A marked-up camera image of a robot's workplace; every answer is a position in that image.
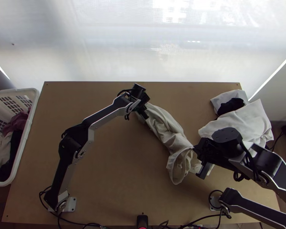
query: white laundry basket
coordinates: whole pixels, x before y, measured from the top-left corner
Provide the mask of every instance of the white laundry basket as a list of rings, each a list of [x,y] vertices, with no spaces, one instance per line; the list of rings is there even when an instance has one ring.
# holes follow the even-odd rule
[[[2,132],[3,127],[10,121],[10,119],[14,115],[18,114],[21,111],[27,112],[28,108],[31,107],[29,117],[26,121],[26,125],[23,130],[23,134],[10,177],[4,182],[0,182],[0,187],[10,184],[15,178],[21,155],[31,129],[31,124],[36,110],[38,98],[39,91],[35,88],[8,89],[0,91],[0,134]]]

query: crumpled fabric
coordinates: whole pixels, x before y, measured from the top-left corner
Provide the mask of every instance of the crumpled fabric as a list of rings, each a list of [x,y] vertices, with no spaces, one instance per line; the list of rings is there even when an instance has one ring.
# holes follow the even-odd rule
[[[219,116],[217,120],[202,127],[198,133],[200,137],[212,139],[215,131],[226,127],[237,129],[244,142],[256,143],[261,147],[265,147],[267,141],[273,140],[271,123],[260,99]]]
[[[193,145],[186,138],[180,124],[161,107],[146,104],[146,124],[154,132],[157,138],[168,148],[170,156],[166,168],[171,181],[179,184],[191,170],[198,173],[202,167],[201,161],[193,151]]]
[[[2,129],[3,136],[6,136],[8,132],[13,131],[22,131],[26,125],[27,118],[29,117],[30,109],[28,109],[28,113],[21,111],[11,118],[8,124]]]
[[[10,159],[12,135],[13,132],[9,132],[5,137],[0,135],[0,168]]]
[[[214,106],[215,114],[217,114],[218,109],[220,108],[222,103],[226,103],[230,101],[232,98],[241,98],[244,101],[245,105],[249,104],[248,97],[243,90],[232,90],[229,92],[221,93],[220,95],[211,99],[211,103]]]

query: wooden tabletop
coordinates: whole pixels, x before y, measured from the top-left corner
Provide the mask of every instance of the wooden tabletop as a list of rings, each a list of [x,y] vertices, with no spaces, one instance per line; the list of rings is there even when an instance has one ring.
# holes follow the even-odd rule
[[[198,129],[215,119],[210,99],[240,89],[239,83],[144,82],[150,102],[167,110],[184,128],[189,141],[199,142]],[[132,82],[45,82],[31,131],[12,182],[3,221],[56,224],[39,202],[38,193],[51,185],[58,162],[58,144],[65,129],[110,105],[117,92]],[[202,180],[188,174],[179,185],[170,181],[167,149],[135,114],[130,121],[117,117],[95,132],[95,142],[75,169],[69,193],[76,210],[63,217],[107,226],[135,225],[144,212],[150,225],[169,219],[181,225],[209,214],[208,194],[232,187],[258,203],[278,210],[272,190],[253,181],[235,182],[233,172],[215,166]],[[201,223],[217,224],[218,217]],[[222,218],[222,223],[257,222],[244,214]]]

